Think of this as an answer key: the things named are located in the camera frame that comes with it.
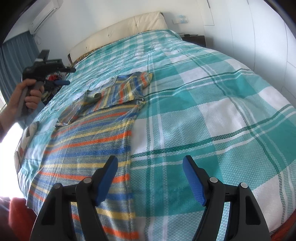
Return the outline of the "left forearm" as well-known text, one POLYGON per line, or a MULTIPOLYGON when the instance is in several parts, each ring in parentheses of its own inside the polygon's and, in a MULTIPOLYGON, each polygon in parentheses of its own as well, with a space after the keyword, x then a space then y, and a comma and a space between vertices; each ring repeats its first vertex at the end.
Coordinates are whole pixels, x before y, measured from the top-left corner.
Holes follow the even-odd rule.
POLYGON ((16 116, 16 108, 6 107, 0 115, 1 121, 1 136, 0 140, 3 141, 4 137, 10 130, 10 128, 17 122, 18 117, 16 116))

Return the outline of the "left hand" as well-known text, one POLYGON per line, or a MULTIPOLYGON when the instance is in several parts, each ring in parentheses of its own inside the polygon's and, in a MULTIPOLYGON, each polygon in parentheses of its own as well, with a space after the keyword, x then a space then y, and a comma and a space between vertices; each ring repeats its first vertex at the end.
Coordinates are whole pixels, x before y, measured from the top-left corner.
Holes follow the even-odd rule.
POLYGON ((44 86, 41 81, 35 79, 25 79, 18 84, 13 91, 10 101, 4 110, 4 117, 14 121, 21 116, 23 108, 25 110, 35 110, 41 102, 44 86))

